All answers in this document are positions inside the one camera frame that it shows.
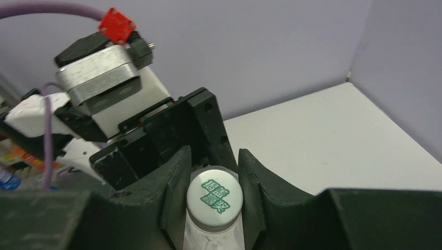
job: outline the red connector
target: red connector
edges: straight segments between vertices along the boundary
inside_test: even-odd
[[[110,8],[101,20],[98,29],[112,42],[124,45],[132,31],[135,30],[135,23],[119,12],[116,8]]]

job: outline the white plastic part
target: white plastic part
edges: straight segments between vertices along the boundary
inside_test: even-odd
[[[69,127],[54,116],[54,111],[69,102],[66,93],[49,95],[52,111],[52,133],[70,134],[78,137]],[[41,95],[32,95],[20,102],[6,116],[5,123],[28,138],[44,134],[45,101]]]
[[[64,156],[58,156],[56,161],[81,170],[102,183],[105,183],[105,181],[91,168],[91,164],[89,163],[89,157],[100,151],[100,148],[95,144],[83,139],[74,138],[65,148],[63,148],[63,151],[65,151],[66,154]]]
[[[170,97],[167,89],[149,67],[144,67],[139,72],[141,90],[138,93],[92,115],[92,118],[108,138],[119,133],[118,124],[122,121]]]
[[[223,231],[238,218],[242,208],[242,189],[228,172],[212,169],[196,176],[187,191],[189,216],[205,231]]]

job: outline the black 3d-printed part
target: black 3d-printed part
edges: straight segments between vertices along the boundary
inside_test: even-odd
[[[191,152],[113,197],[86,191],[0,192],[1,249],[182,249]]]
[[[133,31],[128,38],[130,47],[127,53],[133,61],[136,68],[142,69],[152,63],[153,53],[149,48],[149,44],[140,37],[137,31]]]
[[[246,149],[238,171],[246,249],[442,249],[441,192],[330,189],[314,197]]]
[[[121,190],[139,180],[116,143],[102,149],[100,154],[92,155],[89,162],[93,162],[92,169],[115,190]]]
[[[54,58],[55,64],[59,68],[64,67],[106,48],[111,42],[112,41],[101,32],[93,33],[75,41],[67,49],[58,54]]]
[[[144,127],[141,126],[139,124],[138,128],[114,142],[114,150],[118,150],[121,158],[118,163],[108,158],[106,168],[98,168],[95,162],[107,158],[109,152],[105,151],[90,158],[92,168],[100,171],[112,186],[116,183],[106,179],[106,176],[112,175],[112,169],[133,169],[135,175],[141,178],[168,161],[185,145],[192,148],[192,166],[206,163],[233,171],[237,169],[216,98],[204,88],[147,118]]]
[[[107,142],[107,136],[95,123],[92,117],[77,110],[71,102],[58,108],[54,112],[54,115],[85,141]]]

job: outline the cable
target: cable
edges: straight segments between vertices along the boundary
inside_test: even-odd
[[[23,1],[15,3],[0,4],[0,20],[8,17],[15,17],[27,14],[69,14],[81,17],[87,17],[96,21],[101,21],[105,12],[94,9],[92,7],[68,3],[68,2],[52,2],[52,1]],[[54,166],[54,153],[52,148],[52,108],[50,98],[47,96],[47,87],[60,86],[54,82],[46,83],[41,87],[41,93],[45,101],[45,129],[44,129],[44,172],[42,179],[42,189],[51,187],[52,172]]]
[[[0,20],[27,14],[56,13],[92,18],[101,21],[105,12],[75,3],[53,1],[22,1],[0,5]]]
[[[42,189],[49,189],[52,182],[52,170],[54,168],[54,150],[52,148],[52,108],[51,99],[47,95],[47,87],[56,86],[61,89],[60,85],[55,82],[48,82],[40,88],[42,96],[44,96],[44,171],[42,179]]]

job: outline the white table surface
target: white table surface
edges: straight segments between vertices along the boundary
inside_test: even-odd
[[[329,187],[442,190],[442,165],[351,83],[225,121],[249,149],[311,194]]]

